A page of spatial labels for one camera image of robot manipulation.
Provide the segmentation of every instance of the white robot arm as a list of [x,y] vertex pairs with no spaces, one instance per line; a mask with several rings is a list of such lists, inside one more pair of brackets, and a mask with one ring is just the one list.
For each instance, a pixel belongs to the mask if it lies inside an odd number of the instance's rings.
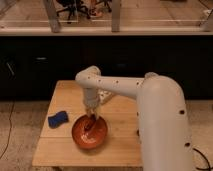
[[87,111],[99,106],[98,89],[136,100],[144,171],[196,170],[184,95],[174,80],[157,74],[104,77],[92,66],[79,72],[76,81],[83,88]]

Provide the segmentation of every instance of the copper bowl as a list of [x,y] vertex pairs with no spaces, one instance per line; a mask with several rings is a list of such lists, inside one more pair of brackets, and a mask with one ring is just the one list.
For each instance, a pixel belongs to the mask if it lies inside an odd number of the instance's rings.
[[74,142],[82,149],[93,149],[100,146],[107,135],[108,129],[105,120],[95,115],[81,116],[72,127]]

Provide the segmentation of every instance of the floor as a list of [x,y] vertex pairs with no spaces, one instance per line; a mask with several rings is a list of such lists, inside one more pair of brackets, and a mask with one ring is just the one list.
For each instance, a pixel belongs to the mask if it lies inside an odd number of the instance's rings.
[[[31,162],[43,126],[49,101],[0,102],[0,156],[10,132],[6,152],[0,157],[2,171],[51,171],[50,167],[32,167]],[[194,147],[201,150],[213,165],[213,100],[187,101],[189,124]],[[195,154],[196,165],[205,167]],[[141,168],[62,168],[65,171],[142,171]]]
[[[57,10],[63,8],[54,0]],[[121,26],[196,26],[206,19],[204,10],[213,7],[211,0],[122,0]],[[72,17],[67,24],[68,13],[60,15],[64,27],[103,27],[111,25],[111,13],[103,4],[99,19],[86,19],[82,14]],[[16,0],[6,11],[0,12],[0,27],[48,27],[48,18],[42,0]]]

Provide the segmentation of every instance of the tabletop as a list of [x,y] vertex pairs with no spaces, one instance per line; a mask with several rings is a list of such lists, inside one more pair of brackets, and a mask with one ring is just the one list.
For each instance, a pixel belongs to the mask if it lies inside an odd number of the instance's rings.
[[[47,118],[65,110],[69,122],[52,129]],[[85,114],[83,93],[75,81],[58,81],[33,158],[33,166],[142,166],[137,135],[136,102],[116,95],[101,106],[100,115],[108,125],[104,143],[92,150],[81,150],[74,143],[71,129]]]

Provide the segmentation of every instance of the cabinet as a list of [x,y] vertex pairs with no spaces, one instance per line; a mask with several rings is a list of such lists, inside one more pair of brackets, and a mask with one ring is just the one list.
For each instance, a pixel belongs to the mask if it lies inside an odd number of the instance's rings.
[[213,98],[212,44],[210,36],[1,37],[0,99],[50,98],[57,80],[90,65],[106,76],[156,72],[188,99]]

